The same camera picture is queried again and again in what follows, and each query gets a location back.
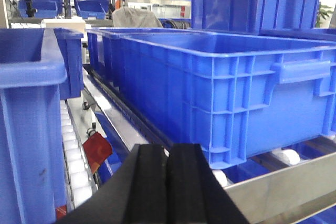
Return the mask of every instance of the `crate handle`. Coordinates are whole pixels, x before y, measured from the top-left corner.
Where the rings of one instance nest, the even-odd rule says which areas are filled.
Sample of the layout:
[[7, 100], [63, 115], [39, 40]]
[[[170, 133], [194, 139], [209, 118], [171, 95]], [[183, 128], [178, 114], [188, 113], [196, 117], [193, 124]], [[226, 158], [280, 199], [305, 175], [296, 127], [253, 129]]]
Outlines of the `crate handle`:
[[330, 76], [330, 61], [305, 60], [274, 63], [276, 84], [317, 80]]

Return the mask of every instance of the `green plant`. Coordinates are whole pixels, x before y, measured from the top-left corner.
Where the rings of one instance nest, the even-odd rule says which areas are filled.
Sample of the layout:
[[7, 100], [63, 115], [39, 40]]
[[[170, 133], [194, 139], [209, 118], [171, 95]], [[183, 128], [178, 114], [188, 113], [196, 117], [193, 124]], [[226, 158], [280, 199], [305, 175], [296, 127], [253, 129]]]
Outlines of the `green plant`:
[[331, 7], [328, 5], [322, 5], [322, 3], [320, 2], [315, 27], [320, 27], [323, 19], [326, 20], [330, 17], [330, 14], [333, 13], [333, 11], [328, 9], [331, 9]]

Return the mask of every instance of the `white roller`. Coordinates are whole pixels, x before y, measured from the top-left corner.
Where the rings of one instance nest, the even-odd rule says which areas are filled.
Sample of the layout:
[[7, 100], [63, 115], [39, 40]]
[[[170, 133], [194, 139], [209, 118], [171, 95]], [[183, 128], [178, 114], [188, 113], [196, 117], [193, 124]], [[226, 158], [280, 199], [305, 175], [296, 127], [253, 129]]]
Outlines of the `white roller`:
[[61, 115], [63, 115], [63, 114], [68, 115], [69, 114], [67, 109], [61, 109], [60, 111], [61, 111]]
[[72, 194], [73, 194], [73, 203], [75, 205], [75, 208], [77, 208], [92, 196], [92, 189], [90, 186], [84, 186], [74, 189], [72, 191]]
[[61, 120], [70, 119], [69, 113], [61, 113]]
[[74, 132], [74, 127], [72, 125], [62, 126], [62, 134], [68, 133], [68, 132]]
[[288, 165], [297, 165], [300, 163], [300, 156], [299, 154], [292, 150], [292, 149], [286, 149], [286, 150], [279, 150], [276, 149], [272, 151], [272, 153], [278, 157], [279, 160], [284, 162]]
[[68, 109], [67, 108], [67, 105], [64, 103], [64, 104], [60, 104], [60, 108], [61, 108], [61, 110], [63, 110], [63, 109]]
[[69, 174], [85, 171], [84, 161], [82, 159], [68, 162]]
[[89, 175], [87, 172], [73, 173], [70, 175], [72, 189], [77, 189], [83, 186], [89, 186]]
[[69, 140], [66, 142], [63, 142], [63, 146], [64, 146], [64, 150], [71, 150], [71, 149], [77, 149], [78, 148], [78, 140], [74, 139], [74, 140]]
[[69, 140], [74, 140], [76, 139], [76, 134], [74, 131], [72, 132], [65, 132], [62, 134], [62, 137], [63, 137], [63, 141], [66, 142], [66, 141], [69, 141]]
[[228, 185], [227, 177], [225, 173], [223, 173], [222, 170], [213, 170], [212, 173], [215, 175], [217, 181], [222, 187], [225, 187]]
[[79, 148], [69, 149], [65, 151], [65, 157], [67, 162], [79, 160], [81, 159], [82, 155]]
[[69, 126], [69, 125], [71, 125], [71, 120], [70, 119], [63, 119], [63, 120], [61, 120], [61, 125], [62, 126]]

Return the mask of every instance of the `roller conveyor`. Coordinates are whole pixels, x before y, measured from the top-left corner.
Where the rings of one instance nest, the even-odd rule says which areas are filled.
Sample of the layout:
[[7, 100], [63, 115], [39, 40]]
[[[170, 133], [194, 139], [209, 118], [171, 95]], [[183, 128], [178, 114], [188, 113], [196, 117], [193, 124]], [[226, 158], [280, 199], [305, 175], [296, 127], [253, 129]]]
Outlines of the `roller conveyor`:
[[[136, 144], [148, 143], [159, 143], [168, 153], [171, 142], [161, 132], [94, 72], [83, 72], [86, 97], [109, 121], [118, 154], [126, 157]], [[319, 137], [302, 144], [323, 155], [291, 166], [273, 153], [261, 154], [251, 159], [271, 172], [224, 188], [249, 223], [297, 223], [336, 205], [336, 143]]]

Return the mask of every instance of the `red tag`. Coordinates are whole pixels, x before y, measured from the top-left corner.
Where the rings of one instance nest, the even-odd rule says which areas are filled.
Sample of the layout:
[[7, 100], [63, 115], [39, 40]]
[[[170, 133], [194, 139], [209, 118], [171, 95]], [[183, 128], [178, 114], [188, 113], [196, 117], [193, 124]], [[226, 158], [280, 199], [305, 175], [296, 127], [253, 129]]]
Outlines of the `red tag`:
[[56, 208], [56, 220], [63, 218], [65, 215], [67, 215], [66, 205]]
[[92, 173], [95, 173], [100, 165], [112, 154], [110, 143], [96, 132], [83, 144]]
[[184, 12], [185, 12], [185, 6], [181, 6], [181, 17], [184, 17]]

